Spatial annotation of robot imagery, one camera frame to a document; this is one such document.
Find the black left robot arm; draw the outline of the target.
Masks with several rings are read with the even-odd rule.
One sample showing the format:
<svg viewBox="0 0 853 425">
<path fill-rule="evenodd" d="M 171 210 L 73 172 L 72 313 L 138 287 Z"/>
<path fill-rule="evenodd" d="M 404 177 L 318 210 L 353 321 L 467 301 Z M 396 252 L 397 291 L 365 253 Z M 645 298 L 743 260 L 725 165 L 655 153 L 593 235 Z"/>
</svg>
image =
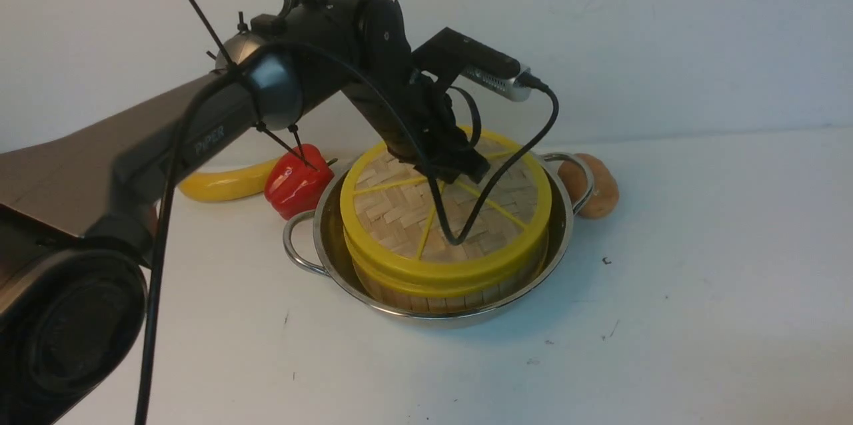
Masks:
<svg viewBox="0 0 853 425">
<path fill-rule="evenodd" d="M 261 47 L 63 139 L 2 154 L 2 423 L 52 424 L 130 352 L 159 294 L 168 205 L 258 125 L 343 92 L 392 156 L 447 182 L 485 158 L 412 51 L 395 0 L 296 0 L 250 25 Z"/>
</svg>

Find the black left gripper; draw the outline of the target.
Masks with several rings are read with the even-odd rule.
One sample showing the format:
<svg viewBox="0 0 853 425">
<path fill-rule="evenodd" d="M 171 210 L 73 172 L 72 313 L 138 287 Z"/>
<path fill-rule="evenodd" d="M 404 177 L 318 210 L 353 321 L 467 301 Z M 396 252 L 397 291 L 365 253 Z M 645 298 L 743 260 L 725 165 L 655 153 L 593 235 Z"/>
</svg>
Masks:
<svg viewBox="0 0 853 425">
<path fill-rule="evenodd" d="M 432 79 L 406 74 L 402 79 L 376 78 L 375 84 L 379 92 L 353 82 L 343 93 L 394 158 L 421 174 L 426 172 L 421 159 L 426 158 L 436 178 L 446 183 L 460 175 L 481 182 L 490 164 L 457 126 L 450 98 L 436 93 Z"/>
</svg>

